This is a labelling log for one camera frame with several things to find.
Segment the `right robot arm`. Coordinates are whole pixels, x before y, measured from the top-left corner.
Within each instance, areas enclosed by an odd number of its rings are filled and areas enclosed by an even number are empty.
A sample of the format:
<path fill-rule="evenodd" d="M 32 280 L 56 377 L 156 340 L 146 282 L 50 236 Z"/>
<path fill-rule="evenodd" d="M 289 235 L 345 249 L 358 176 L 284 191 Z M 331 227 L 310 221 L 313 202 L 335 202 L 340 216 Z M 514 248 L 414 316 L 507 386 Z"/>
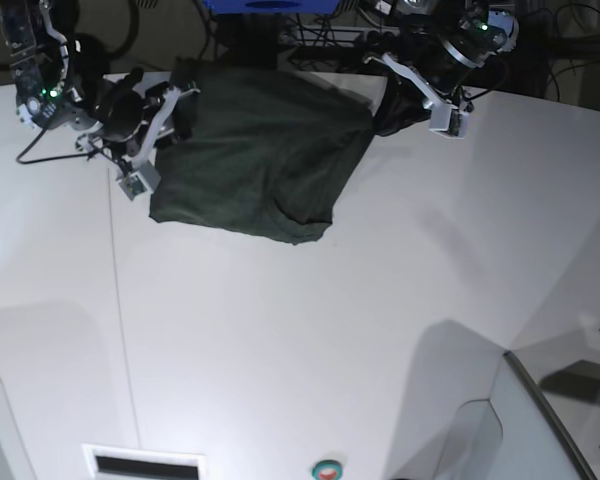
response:
<path fill-rule="evenodd" d="M 142 90 L 145 71 L 110 75 L 139 31 L 139 9 L 129 5 L 130 28 L 123 45 L 108 51 L 79 34 L 75 1 L 1 1 L 0 22 L 10 53 L 9 69 L 19 120 L 37 129 L 38 139 L 59 127 L 78 132 L 75 157 L 102 155 L 129 174 L 156 148 L 190 139 L 185 98 L 198 93 L 180 68 Z"/>

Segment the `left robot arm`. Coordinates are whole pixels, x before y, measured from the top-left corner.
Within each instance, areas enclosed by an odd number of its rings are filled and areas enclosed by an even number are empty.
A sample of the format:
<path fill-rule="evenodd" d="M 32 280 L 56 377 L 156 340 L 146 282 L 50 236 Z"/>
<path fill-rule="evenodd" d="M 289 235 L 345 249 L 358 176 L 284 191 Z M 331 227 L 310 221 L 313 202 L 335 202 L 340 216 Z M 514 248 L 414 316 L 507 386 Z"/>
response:
<path fill-rule="evenodd" d="M 470 102 L 466 81 L 489 58 L 513 50 L 519 24 L 487 1 L 438 1 L 426 14 L 403 16 L 399 29 L 399 61 L 443 98 Z"/>

